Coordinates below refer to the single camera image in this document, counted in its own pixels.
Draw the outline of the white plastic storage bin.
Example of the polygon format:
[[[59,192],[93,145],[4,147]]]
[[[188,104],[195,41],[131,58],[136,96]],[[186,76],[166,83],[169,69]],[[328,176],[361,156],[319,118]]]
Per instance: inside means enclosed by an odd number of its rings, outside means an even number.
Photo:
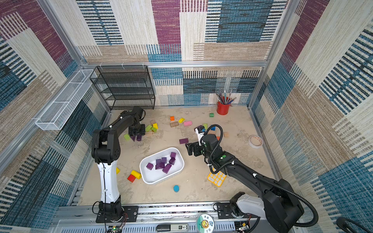
[[[176,153],[175,158],[171,158],[172,152]],[[162,157],[167,157],[166,164],[161,162]],[[148,163],[152,163],[154,165],[154,168],[152,170],[148,170],[146,168]],[[162,170],[167,164],[171,164],[172,168],[170,169],[168,174],[165,174]],[[174,147],[167,148],[144,158],[139,165],[142,179],[146,184],[157,184],[159,182],[165,181],[166,179],[181,173],[184,167],[184,159],[180,151]]]

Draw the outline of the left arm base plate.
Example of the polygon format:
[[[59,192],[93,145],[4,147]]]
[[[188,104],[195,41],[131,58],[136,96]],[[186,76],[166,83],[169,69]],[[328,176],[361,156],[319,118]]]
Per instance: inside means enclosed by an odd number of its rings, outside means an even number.
[[[136,222],[139,206],[122,206],[122,210],[118,213],[100,210],[96,223],[117,223],[117,222]]]

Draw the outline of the yellow calculator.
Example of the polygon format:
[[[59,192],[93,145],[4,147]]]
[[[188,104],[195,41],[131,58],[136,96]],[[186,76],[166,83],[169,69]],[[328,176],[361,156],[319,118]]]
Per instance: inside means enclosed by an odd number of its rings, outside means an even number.
[[[216,187],[221,187],[226,177],[227,176],[220,171],[217,174],[209,173],[209,175],[207,176],[207,180],[214,184]]]

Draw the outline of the roll of tape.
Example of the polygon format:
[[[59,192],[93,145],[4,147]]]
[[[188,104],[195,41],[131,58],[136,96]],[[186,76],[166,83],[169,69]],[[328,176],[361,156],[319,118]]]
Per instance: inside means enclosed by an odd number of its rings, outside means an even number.
[[[248,143],[252,148],[259,149],[263,145],[263,139],[257,135],[251,135]]]

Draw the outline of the yellow cylinder block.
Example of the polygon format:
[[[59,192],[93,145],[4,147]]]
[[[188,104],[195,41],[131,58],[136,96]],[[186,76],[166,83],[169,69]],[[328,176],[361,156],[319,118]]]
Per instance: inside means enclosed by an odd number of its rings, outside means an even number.
[[[142,175],[140,172],[137,172],[135,170],[132,170],[131,171],[131,175],[133,175],[136,179],[141,179],[142,178]]]

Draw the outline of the small purple cube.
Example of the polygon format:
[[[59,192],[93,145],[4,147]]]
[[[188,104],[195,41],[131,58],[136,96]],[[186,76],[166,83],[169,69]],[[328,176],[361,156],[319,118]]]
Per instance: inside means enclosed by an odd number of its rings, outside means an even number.
[[[146,166],[146,168],[148,170],[152,170],[154,168],[154,165],[152,163],[148,163],[147,166]]]

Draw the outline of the long purple brick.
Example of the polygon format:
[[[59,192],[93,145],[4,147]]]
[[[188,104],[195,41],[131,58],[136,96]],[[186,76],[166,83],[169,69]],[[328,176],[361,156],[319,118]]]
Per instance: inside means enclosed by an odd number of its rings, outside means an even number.
[[[162,171],[163,171],[165,174],[168,174],[171,168],[172,168],[172,165],[171,165],[171,164],[167,164],[167,165],[163,168]]]

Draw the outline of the pink brick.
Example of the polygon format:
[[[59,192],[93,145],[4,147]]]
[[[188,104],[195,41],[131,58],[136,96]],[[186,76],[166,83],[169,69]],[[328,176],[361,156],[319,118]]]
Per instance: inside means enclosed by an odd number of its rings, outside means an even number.
[[[183,124],[184,124],[184,126],[191,126],[192,121],[184,121]]]

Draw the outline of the brown wooden brick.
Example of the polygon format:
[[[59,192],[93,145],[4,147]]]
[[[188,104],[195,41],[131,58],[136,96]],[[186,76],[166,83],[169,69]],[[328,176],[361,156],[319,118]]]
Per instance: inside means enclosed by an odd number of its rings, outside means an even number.
[[[171,122],[170,123],[170,127],[176,127],[176,126],[179,126],[179,122],[178,121],[175,121],[175,122]]]

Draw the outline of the round green sticker badge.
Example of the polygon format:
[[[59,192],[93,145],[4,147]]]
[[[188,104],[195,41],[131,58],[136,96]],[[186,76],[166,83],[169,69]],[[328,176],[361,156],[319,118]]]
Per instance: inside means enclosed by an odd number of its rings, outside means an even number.
[[[209,214],[200,214],[196,220],[198,233],[213,233],[215,229],[214,218]]]

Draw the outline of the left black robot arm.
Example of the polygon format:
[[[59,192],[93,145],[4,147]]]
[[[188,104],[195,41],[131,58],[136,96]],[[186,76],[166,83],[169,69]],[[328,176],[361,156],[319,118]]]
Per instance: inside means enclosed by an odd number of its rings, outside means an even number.
[[[92,136],[91,156],[97,164],[101,180],[101,199],[96,223],[111,223],[124,220],[117,183],[117,162],[121,154],[119,136],[127,129],[135,135],[145,133],[141,121],[145,111],[135,106],[131,111],[123,111],[109,126],[95,130]]]

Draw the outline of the red cube block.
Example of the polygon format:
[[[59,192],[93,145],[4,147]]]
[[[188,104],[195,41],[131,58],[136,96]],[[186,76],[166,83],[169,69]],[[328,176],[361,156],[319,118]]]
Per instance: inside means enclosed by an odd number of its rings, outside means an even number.
[[[136,177],[132,174],[130,174],[127,178],[128,181],[130,181],[131,183],[133,183],[135,180],[136,180]]]

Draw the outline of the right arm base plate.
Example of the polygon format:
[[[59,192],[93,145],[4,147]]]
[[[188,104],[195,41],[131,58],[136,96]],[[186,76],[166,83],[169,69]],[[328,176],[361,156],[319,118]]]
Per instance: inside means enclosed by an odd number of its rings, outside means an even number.
[[[213,204],[213,209],[218,213],[219,219],[231,219],[231,218],[257,218],[256,215],[244,214],[239,210],[235,204],[216,202]]]

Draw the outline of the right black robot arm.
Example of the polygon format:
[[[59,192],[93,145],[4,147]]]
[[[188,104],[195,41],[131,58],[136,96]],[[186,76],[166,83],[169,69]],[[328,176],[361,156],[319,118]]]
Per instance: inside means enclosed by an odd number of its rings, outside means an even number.
[[[316,208],[296,194],[289,182],[268,178],[246,166],[233,154],[224,151],[220,146],[222,138],[209,133],[214,127],[223,133],[222,127],[217,124],[208,128],[200,125],[194,129],[198,141],[186,144],[189,155],[202,155],[212,174],[222,172],[255,192],[262,200],[264,211],[262,215],[256,216],[265,218],[277,232],[287,233],[293,227],[308,228],[318,223]]]

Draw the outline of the lime green cube left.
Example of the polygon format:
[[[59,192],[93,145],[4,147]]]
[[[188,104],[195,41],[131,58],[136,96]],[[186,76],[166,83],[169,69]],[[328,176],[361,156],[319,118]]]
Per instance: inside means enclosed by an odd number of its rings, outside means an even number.
[[[125,134],[124,135],[124,138],[125,138],[125,140],[127,140],[127,141],[129,141],[131,138],[130,138],[130,136],[128,135],[128,134]]]

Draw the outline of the lime green brick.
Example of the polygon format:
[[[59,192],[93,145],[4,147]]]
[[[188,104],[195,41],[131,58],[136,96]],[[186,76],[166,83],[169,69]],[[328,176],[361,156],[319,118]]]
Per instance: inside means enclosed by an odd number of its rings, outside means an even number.
[[[150,131],[152,131],[152,128],[153,128],[152,125],[148,125],[148,126],[145,128],[145,131],[146,131],[146,132],[150,132]]]

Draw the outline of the white mesh wall basket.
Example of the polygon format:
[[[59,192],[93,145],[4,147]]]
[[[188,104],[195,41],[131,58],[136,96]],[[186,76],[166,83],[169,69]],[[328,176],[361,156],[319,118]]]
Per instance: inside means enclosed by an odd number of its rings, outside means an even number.
[[[91,86],[93,70],[80,70],[62,88],[36,121],[43,131],[61,130]]]

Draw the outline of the blue round block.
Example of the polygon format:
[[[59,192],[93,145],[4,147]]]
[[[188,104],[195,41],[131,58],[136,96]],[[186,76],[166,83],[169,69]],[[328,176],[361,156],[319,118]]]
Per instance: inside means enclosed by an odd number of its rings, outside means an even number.
[[[178,185],[175,185],[175,186],[173,187],[173,190],[174,190],[174,192],[179,192],[180,187],[179,187]]]

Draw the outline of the red pen cup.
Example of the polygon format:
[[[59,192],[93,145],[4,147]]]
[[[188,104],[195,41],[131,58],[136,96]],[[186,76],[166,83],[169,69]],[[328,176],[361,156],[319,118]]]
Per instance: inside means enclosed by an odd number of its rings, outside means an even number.
[[[217,113],[219,115],[225,116],[229,112],[230,105],[229,104],[222,104],[221,102],[217,102]]]

